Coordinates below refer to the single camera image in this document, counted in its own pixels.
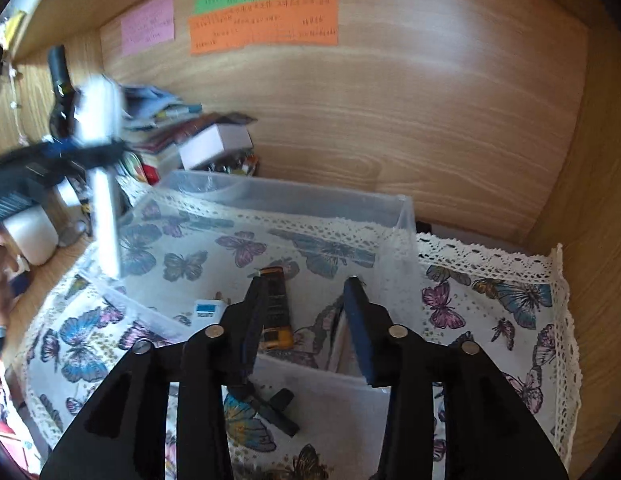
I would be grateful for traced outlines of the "person's hand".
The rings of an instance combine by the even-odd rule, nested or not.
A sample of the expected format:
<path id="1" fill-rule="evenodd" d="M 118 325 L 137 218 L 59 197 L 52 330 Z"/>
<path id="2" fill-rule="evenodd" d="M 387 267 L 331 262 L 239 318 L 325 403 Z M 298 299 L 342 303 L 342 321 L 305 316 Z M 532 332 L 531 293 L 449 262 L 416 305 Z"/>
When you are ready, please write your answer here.
<path id="1" fill-rule="evenodd" d="M 4 232 L 0 230 L 0 328 L 9 326 L 10 311 L 14 304 L 14 295 L 7 276 L 8 269 L 16 271 L 19 266 L 6 247 Z"/>

